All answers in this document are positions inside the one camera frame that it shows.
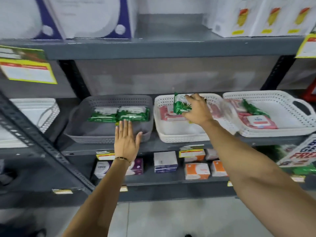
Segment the purple box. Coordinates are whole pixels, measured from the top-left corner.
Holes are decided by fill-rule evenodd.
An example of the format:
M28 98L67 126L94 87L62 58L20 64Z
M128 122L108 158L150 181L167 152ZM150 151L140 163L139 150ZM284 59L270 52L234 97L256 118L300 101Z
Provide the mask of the purple box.
M141 175L144 173L144 164L142 158L136 158L128 168L125 175Z

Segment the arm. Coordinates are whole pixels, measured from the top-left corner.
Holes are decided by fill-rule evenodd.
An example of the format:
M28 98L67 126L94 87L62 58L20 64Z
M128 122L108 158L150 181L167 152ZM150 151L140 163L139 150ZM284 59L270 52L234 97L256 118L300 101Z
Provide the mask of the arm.
M213 120L204 98L192 97L186 96L192 110L184 116L205 130L243 203L276 237L314 236L316 201L271 159Z
M125 120L123 128L123 122L120 121L119 128L115 129L115 157L134 161L141 136L142 133L138 133L134 141L132 123ZM63 237L107 236L129 165L129 162L123 159L113 161L105 177L71 220Z

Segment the left hand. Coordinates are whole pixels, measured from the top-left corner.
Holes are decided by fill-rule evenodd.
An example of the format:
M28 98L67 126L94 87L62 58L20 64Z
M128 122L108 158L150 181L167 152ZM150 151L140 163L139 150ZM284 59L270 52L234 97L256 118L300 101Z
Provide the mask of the left hand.
M139 150L142 134L142 132L139 132L134 140L132 122L124 120L123 127L123 121L120 121L119 127L115 127L115 157L124 157L131 162L134 161Z

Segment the bracelet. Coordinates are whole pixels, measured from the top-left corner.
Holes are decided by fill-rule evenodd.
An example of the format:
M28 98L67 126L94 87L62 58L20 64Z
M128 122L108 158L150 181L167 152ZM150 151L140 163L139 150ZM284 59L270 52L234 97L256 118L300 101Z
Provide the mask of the bracelet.
M132 162L126 159L125 157L115 157L115 159L123 159L123 160L128 161L130 165L132 164Z

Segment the hand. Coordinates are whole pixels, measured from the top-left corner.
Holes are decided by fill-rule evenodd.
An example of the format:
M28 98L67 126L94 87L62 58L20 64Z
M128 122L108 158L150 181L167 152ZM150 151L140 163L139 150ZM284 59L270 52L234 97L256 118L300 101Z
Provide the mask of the hand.
M188 102L191 104L192 110L189 112L182 112L182 115L189 121L203 125L213 120L210 109L208 108L205 99L199 94L193 94L192 96L185 96Z
M134 140L132 122L124 120L123 128L123 121L120 121L119 127L115 127L115 157L124 157L131 162L134 161L139 150L142 134L142 132L139 132L136 140Z

